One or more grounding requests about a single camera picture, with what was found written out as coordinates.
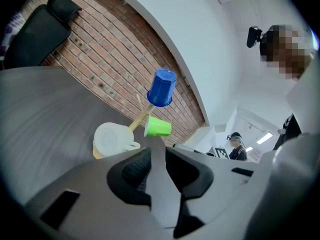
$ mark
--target ceiling light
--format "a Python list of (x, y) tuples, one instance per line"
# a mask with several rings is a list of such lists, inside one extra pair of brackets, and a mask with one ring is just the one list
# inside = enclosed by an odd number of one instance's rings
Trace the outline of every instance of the ceiling light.
[(269, 140), (272, 136), (273, 136), (273, 134), (271, 132), (268, 132), (265, 136), (263, 136), (261, 139), (259, 139), (256, 143), (258, 143), (260, 145), (260, 144), (264, 143), (265, 141)]

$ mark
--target black chair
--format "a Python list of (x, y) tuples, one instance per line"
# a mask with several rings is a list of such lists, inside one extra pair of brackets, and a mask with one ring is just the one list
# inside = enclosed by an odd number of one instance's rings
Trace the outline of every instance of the black chair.
[(80, 10), (71, 0), (48, 0), (38, 6), (12, 41), (3, 67), (39, 66), (71, 34), (68, 21)]

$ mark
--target plastic cup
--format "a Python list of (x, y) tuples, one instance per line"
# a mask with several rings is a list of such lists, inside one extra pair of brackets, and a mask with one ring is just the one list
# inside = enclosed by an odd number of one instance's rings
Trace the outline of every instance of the plastic cup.
[(169, 136), (171, 123), (149, 115), (144, 129), (144, 136)]
[(156, 107), (165, 107), (172, 102), (172, 95), (177, 82), (177, 76), (169, 69), (158, 69), (146, 97)]

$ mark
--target green cup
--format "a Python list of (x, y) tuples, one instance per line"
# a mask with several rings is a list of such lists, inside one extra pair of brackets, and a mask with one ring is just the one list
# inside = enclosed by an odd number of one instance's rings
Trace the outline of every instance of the green cup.
[(171, 123), (149, 115), (144, 129), (144, 136), (169, 136)]

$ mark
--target brick wall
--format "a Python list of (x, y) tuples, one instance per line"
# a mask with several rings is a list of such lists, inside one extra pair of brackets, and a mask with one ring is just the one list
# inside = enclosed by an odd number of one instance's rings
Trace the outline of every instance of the brick wall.
[[(28, 0), (25, 19), (48, 0)], [(184, 143), (204, 123), (192, 90), (172, 54), (152, 27), (123, 0), (73, 0), (82, 7), (69, 24), (72, 33), (43, 62), (62, 66), (97, 96), (131, 119), (140, 113), (136, 94), (145, 108), (146, 93), (156, 69), (177, 75), (173, 102), (153, 114), (172, 123), (167, 146)]]

